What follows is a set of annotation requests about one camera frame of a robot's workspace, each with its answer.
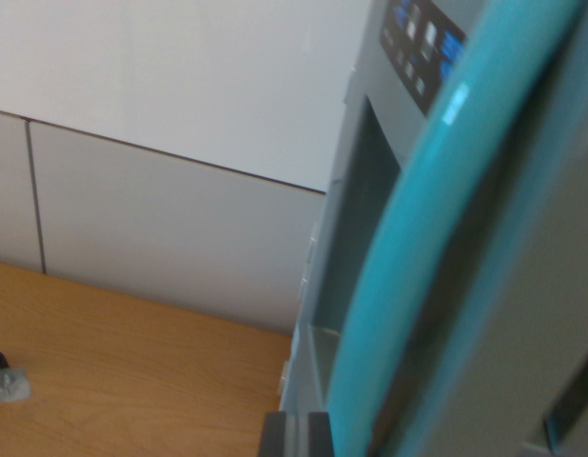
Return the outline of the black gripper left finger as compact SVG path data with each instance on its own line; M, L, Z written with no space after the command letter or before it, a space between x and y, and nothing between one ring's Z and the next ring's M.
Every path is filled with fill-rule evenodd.
M259 457L284 457L285 427L284 411L267 413L259 444Z

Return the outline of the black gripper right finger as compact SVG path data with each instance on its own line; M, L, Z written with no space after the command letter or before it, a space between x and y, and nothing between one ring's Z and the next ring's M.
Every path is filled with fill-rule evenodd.
M308 456L332 457L332 434L329 414L324 411L310 412L308 420Z

